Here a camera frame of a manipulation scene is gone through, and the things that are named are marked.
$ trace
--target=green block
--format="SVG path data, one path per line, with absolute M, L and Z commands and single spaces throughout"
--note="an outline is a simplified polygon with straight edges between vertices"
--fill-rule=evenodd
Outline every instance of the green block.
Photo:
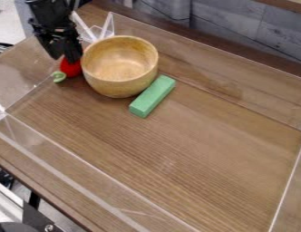
M 166 95 L 176 88 L 176 80 L 161 75 L 145 92 L 137 97 L 129 106 L 129 110 L 138 117 L 146 118 Z

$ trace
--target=wooden bowl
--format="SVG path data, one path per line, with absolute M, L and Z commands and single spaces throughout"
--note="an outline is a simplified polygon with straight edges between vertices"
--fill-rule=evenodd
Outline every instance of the wooden bowl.
M 158 52 L 146 40 L 114 36 L 93 43 L 82 59 L 90 86 L 101 94 L 125 98 L 142 92 L 158 72 Z

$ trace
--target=green sponge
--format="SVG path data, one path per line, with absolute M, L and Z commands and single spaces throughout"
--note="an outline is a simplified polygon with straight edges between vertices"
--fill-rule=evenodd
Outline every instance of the green sponge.
M 138 117 L 146 118 L 174 88 L 176 80 L 165 75 L 161 75 L 145 92 L 132 102 L 129 106 L 130 112 Z

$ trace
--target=red object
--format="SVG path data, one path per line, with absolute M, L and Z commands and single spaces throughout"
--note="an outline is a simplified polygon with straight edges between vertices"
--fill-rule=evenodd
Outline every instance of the red object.
M 66 57 L 60 64 L 60 70 L 68 74 L 69 78 L 73 78 L 82 74 L 81 60 L 76 63 L 69 63 Z

